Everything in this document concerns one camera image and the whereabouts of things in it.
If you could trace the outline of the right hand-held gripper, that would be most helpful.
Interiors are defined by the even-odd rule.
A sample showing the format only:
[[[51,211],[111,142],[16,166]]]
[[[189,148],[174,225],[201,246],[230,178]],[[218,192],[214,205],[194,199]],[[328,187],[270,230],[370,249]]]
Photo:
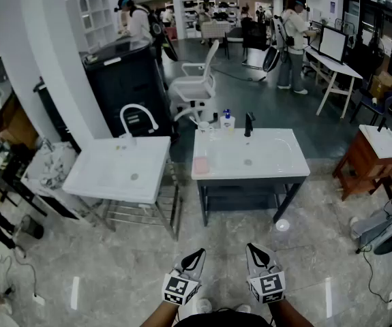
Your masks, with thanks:
[[[247,284],[259,303],[270,304],[284,298],[285,273],[276,252],[255,243],[245,247]]]

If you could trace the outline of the pink sponge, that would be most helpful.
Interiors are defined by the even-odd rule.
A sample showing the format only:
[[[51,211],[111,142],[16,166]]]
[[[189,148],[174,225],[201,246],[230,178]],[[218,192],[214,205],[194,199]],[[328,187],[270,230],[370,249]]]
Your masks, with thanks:
[[[192,163],[193,173],[195,175],[203,175],[210,173],[210,164],[208,157],[195,157]]]

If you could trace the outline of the person's left forearm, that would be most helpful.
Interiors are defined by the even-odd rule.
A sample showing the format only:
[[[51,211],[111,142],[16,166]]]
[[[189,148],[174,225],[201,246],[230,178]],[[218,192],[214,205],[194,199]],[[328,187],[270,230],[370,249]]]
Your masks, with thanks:
[[[140,325],[140,327],[172,327],[179,310],[179,305],[162,301],[158,308]]]

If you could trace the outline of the person's right forearm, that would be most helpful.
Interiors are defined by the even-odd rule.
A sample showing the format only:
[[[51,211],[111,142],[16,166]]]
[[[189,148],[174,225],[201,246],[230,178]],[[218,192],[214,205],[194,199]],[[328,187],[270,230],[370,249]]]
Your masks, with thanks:
[[[276,327],[314,327],[286,299],[270,303],[269,310]]]

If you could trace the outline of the person's black shirt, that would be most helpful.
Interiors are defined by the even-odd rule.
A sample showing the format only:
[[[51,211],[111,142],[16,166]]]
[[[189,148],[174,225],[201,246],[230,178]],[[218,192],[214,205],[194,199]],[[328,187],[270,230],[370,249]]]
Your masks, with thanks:
[[[273,327],[263,317],[232,309],[191,315],[174,327]]]

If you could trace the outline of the white sink with dark stand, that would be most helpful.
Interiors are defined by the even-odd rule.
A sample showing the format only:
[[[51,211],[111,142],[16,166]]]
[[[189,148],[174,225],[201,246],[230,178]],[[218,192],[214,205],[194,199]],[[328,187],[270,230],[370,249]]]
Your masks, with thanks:
[[[212,212],[273,209],[274,224],[286,230],[282,216],[310,169],[292,129],[255,128],[227,132],[195,131],[195,157],[208,157],[210,173],[195,175],[202,210]]]

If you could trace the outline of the white pump bottle blue cap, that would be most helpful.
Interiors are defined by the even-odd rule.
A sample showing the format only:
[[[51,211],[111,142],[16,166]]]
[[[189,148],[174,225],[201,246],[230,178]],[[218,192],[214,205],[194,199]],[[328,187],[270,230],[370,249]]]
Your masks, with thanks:
[[[231,114],[230,109],[223,110],[223,114],[220,117],[220,127],[224,131],[232,132],[235,128],[235,117]]]

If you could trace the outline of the wooden stand with white sink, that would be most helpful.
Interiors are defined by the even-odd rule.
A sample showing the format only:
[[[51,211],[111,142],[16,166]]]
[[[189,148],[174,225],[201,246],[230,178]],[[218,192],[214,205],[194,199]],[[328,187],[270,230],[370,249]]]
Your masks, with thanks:
[[[392,131],[371,125],[359,130],[332,173],[342,186],[341,200],[374,193],[392,173]]]

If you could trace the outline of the white curved faucet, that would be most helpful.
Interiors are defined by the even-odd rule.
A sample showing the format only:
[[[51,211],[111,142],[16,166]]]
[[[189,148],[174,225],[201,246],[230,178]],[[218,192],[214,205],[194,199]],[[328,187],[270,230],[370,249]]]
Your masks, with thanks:
[[[129,130],[128,126],[127,126],[127,123],[125,122],[125,119],[124,119],[124,113],[125,113],[125,111],[126,111],[127,109],[130,109],[130,108],[134,108],[134,109],[138,109],[138,110],[143,111],[143,112],[149,117],[149,119],[150,119],[150,121],[151,121],[151,124],[152,124],[152,128],[153,128],[154,131],[155,131],[155,130],[158,130],[159,125],[156,123],[156,121],[155,121],[155,119],[153,118],[153,115],[151,114],[151,112],[150,112],[148,109],[146,109],[144,106],[141,106],[141,105],[139,105],[139,104],[127,104],[127,105],[125,105],[124,107],[122,107],[122,109],[120,110],[119,116],[120,116],[120,119],[121,119],[121,123],[122,123],[122,125],[123,125],[123,128],[124,128],[124,130],[125,130],[125,134],[122,135],[121,137],[124,138],[124,139],[126,139],[126,140],[127,140],[127,143],[128,143],[130,146],[136,146],[136,139],[135,139],[135,137],[133,137],[133,135],[132,135],[132,133],[130,132],[130,130]]]

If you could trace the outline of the white office chair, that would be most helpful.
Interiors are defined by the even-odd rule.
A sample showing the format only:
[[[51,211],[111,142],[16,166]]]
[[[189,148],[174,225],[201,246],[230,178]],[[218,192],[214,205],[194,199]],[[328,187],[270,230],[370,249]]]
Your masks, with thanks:
[[[181,70],[185,75],[175,78],[169,85],[168,96],[174,122],[187,116],[193,117],[195,122],[199,123],[204,112],[213,115],[209,123],[218,121],[218,112],[213,107],[216,81],[211,71],[211,62],[219,45],[218,40],[212,43],[204,63],[183,63]]]

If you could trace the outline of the black cabinet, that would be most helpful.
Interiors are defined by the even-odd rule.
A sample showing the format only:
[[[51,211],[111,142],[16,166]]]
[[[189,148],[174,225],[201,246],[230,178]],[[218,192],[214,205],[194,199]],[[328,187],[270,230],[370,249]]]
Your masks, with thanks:
[[[82,63],[113,137],[125,133],[119,113],[127,104],[144,106],[159,125],[154,131],[143,111],[127,109],[124,119],[133,136],[174,134],[169,100],[150,43],[120,39],[83,56]]]

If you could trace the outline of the round white rimmed black pack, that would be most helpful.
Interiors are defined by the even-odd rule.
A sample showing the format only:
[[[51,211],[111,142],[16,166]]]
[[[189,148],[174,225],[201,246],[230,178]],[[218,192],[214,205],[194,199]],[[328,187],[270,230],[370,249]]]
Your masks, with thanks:
[[[262,64],[262,70],[266,73],[274,70],[280,59],[280,56],[281,52],[276,47],[270,46],[267,49],[267,53]]]

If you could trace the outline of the cardboard box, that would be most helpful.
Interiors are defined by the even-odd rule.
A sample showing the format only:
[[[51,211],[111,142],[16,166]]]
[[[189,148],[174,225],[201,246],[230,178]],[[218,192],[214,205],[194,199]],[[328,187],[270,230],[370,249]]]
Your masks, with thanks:
[[[372,84],[369,89],[372,97],[378,101],[382,100],[385,93],[392,90],[392,75],[386,71],[381,71],[378,76],[373,76]]]

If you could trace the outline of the computer monitor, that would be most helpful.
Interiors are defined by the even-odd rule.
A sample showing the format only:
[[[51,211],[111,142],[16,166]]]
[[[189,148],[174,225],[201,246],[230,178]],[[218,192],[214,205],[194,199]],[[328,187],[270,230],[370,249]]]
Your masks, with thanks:
[[[341,31],[322,26],[318,52],[338,63],[343,63],[348,36]]]

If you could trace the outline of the white cubby shelf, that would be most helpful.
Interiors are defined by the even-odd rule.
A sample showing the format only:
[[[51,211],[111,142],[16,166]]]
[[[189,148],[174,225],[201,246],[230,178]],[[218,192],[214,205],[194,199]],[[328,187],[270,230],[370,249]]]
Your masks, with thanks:
[[[109,0],[67,0],[65,5],[79,53],[95,52],[117,39]]]

